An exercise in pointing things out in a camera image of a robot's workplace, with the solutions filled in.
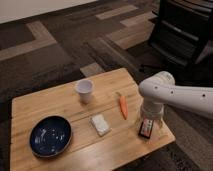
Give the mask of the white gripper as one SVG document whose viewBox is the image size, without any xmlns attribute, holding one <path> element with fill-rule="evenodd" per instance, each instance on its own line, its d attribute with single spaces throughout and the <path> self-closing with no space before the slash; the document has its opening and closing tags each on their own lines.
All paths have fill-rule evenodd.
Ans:
<svg viewBox="0 0 213 171">
<path fill-rule="evenodd" d="M 136 119 L 136 130 L 140 131 L 144 118 L 155 120 L 159 128 L 163 128 L 164 105 L 162 103 L 153 102 L 144 99 L 140 107 L 140 115 Z"/>
</svg>

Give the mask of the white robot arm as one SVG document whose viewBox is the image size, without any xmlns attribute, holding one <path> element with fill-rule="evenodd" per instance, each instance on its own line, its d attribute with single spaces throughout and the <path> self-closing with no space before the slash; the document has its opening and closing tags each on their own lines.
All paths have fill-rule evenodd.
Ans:
<svg viewBox="0 0 213 171">
<path fill-rule="evenodd" d="M 141 81 L 138 91 L 143 98 L 142 119 L 162 124 L 165 105 L 213 119 L 213 87 L 179 86 L 171 73 L 161 71 Z"/>
</svg>

